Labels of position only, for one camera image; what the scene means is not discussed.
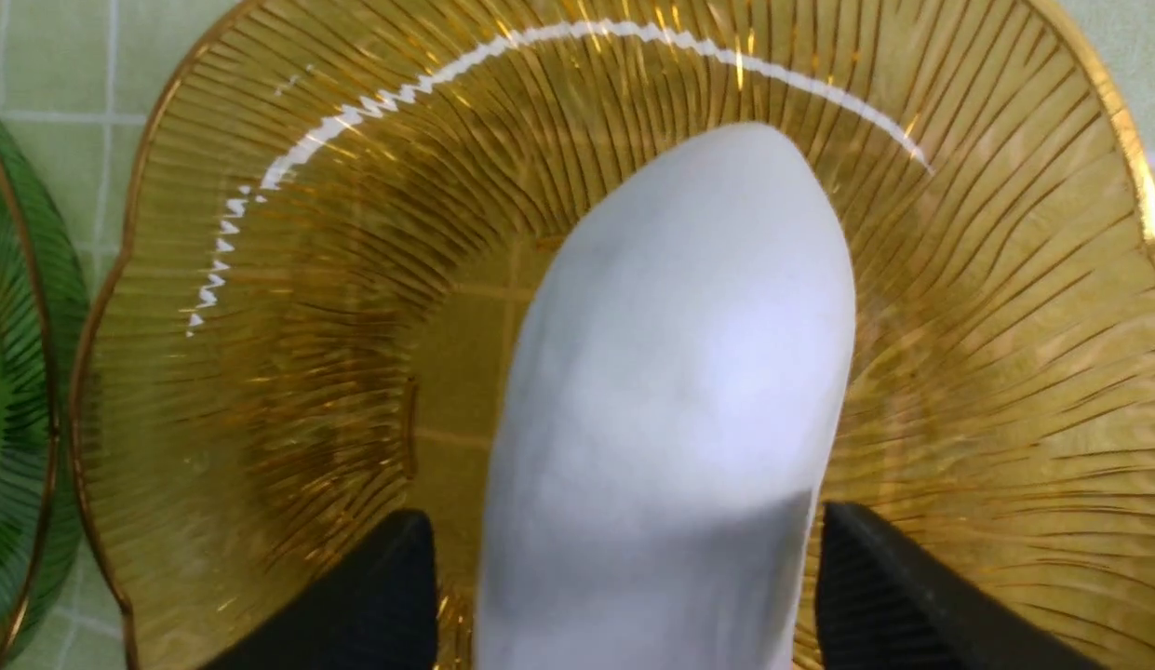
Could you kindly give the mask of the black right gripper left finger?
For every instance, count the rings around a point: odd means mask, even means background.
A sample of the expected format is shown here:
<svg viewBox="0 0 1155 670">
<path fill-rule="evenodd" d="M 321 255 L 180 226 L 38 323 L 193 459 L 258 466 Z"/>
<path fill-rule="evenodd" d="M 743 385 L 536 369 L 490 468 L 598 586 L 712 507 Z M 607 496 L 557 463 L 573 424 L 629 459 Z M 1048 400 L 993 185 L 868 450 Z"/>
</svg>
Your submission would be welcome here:
<svg viewBox="0 0 1155 670">
<path fill-rule="evenodd" d="M 397 509 L 206 668 L 432 669 L 437 652 L 432 524 L 422 509 Z"/>
</svg>

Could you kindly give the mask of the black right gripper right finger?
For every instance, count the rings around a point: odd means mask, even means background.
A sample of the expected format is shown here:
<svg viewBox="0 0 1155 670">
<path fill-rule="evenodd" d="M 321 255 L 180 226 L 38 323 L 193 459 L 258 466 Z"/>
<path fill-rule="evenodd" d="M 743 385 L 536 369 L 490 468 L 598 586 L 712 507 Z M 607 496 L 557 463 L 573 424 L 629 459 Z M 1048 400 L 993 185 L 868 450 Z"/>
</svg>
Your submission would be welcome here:
<svg viewBox="0 0 1155 670">
<path fill-rule="evenodd" d="M 827 669 L 1095 669 L 874 509 L 827 502 L 814 593 Z"/>
</svg>

